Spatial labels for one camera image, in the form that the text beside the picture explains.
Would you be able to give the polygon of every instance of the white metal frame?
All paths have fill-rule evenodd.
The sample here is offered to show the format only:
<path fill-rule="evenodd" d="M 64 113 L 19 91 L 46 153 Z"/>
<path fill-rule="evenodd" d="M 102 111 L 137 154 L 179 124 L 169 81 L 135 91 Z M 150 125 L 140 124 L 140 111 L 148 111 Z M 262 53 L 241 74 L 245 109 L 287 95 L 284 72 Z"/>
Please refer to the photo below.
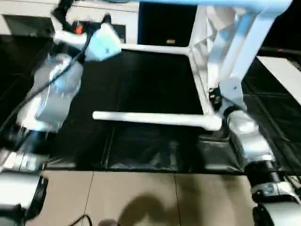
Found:
<path fill-rule="evenodd" d="M 243 80 L 275 18 L 289 7 L 292 0 L 156 1 L 198 4 L 189 46 L 181 48 L 125 44 L 123 49 L 186 55 L 203 108 L 203 117 L 212 124 L 212 127 L 204 124 L 204 128 L 218 130 L 222 123 L 209 101 L 209 89 L 216 88 L 220 82 L 229 78 Z M 106 114 L 94 114 L 95 119 L 104 119 L 104 115 Z M 127 121 L 137 121 L 140 117 L 139 114 L 131 116 L 132 118 L 126 117 Z M 161 116 L 158 114 L 148 115 L 144 122 L 154 123 L 156 117 L 159 123 Z M 166 118 L 166 124 L 172 124 Z M 123 117 L 112 114 L 111 120 L 124 121 Z M 191 117 L 190 125 L 200 126 L 195 117 Z"/>

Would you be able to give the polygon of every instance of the white bar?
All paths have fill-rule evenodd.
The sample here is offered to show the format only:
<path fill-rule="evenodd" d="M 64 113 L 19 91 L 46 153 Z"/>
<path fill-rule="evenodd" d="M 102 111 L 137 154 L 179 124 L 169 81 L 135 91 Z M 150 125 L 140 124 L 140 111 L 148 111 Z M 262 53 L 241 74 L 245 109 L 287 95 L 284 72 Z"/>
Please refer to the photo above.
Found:
<path fill-rule="evenodd" d="M 230 78 L 243 80 L 273 22 L 274 18 L 272 17 L 257 16 L 255 18 L 248 30 L 244 44 L 236 56 Z"/>
<path fill-rule="evenodd" d="M 158 2 L 186 5 L 215 5 L 225 7 L 247 7 L 254 12 L 283 13 L 293 0 L 140 0 L 141 2 Z"/>
<path fill-rule="evenodd" d="M 217 131 L 222 126 L 220 116 L 213 114 L 161 114 L 129 112 L 93 112 L 95 120 L 130 121 L 177 126 L 195 126 L 206 130 Z"/>
<path fill-rule="evenodd" d="M 198 67 L 195 64 L 192 53 L 188 55 L 188 58 L 190 62 L 191 71 L 193 74 L 194 83 L 196 85 L 196 89 L 198 92 L 198 98 L 203 109 L 203 113 L 212 115 L 214 114 L 214 109 L 209 101 L 209 97 L 207 96 L 206 88 L 203 84 L 200 71 L 198 70 Z"/>
<path fill-rule="evenodd" d="M 151 46 L 151 45 L 135 45 L 135 44 L 122 44 L 122 49 L 144 51 L 153 53 L 169 53 L 186 55 L 189 52 L 189 47 L 174 47 L 174 46 Z"/>

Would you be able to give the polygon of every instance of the black panel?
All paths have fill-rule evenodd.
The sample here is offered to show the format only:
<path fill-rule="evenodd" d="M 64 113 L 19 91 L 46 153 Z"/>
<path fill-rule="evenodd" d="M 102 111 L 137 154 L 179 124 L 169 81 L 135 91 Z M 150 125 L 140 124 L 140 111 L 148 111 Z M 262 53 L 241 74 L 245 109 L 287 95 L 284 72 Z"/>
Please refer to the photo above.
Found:
<path fill-rule="evenodd" d="M 241 174 L 231 145 L 209 141 L 192 127 L 118 123 L 110 141 L 108 169 Z"/>
<path fill-rule="evenodd" d="M 288 10 L 276 18 L 263 46 L 301 50 L 301 31 L 295 26 L 300 20 L 300 13 L 301 1 L 293 0 Z"/>
<path fill-rule="evenodd" d="M 10 33 L 34 37 L 50 37 L 54 28 L 50 17 L 3 15 Z"/>
<path fill-rule="evenodd" d="M 15 82 L 11 86 L 7 86 L 6 92 L 0 98 L 0 123 L 3 123 L 12 109 L 25 98 L 32 86 L 31 80 L 26 80 L 22 77 L 18 78 L 17 75 L 11 74 L 8 77 L 13 78 Z"/>
<path fill-rule="evenodd" d="M 196 11 L 197 6 L 140 3 L 139 44 L 188 46 Z"/>
<path fill-rule="evenodd" d="M 9 35 L 0 36 L 0 41 L 4 46 L 0 53 L 2 74 L 30 75 L 33 67 L 45 59 L 43 49 L 50 44 L 48 38 Z"/>
<path fill-rule="evenodd" d="M 186 56 L 124 51 L 118 111 L 202 113 Z"/>

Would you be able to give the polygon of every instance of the black table surface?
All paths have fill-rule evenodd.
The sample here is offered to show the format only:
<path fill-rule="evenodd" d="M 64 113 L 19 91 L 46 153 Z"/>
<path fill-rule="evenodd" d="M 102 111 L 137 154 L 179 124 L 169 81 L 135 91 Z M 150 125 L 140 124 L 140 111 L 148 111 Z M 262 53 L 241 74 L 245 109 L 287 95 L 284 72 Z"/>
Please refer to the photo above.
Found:
<path fill-rule="evenodd" d="M 0 122 L 32 86 L 49 40 L 0 36 Z M 268 133 L 281 170 L 301 174 L 301 107 L 255 59 L 243 81 L 248 111 Z M 95 121 L 93 111 L 202 114 L 185 56 L 122 51 L 87 62 L 79 93 L 47 153 L 50 170 L 244 173 L 227 129 Z"/>

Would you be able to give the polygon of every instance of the silver robot arm segment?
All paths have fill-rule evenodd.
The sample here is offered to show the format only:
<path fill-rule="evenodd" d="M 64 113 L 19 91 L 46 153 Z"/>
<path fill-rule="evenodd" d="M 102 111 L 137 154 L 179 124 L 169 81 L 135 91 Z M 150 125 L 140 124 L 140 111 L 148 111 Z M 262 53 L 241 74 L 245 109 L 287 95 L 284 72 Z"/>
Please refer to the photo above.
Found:
<path fill-rule="evenodd" d="M 50 57 L 36 71 L 29 94 L 60 73 L 72 60 L 66 53 Z M 17 124 L 29 130 L 57 132 L 66 119 L 70 104 L 80 89 L 83 65 L 76 62 L 64 76 L 38 94 L 18 114 Z"/>
<path fill-rule="evenodd" d="M 301 222 L 301 200 L 277 163 L 270 145 L 258 124 L 245 111 L 227 115 L 234 146 L 245 162 L 245 173 L 252 187 L 256 226 L 294 226 Z"/>

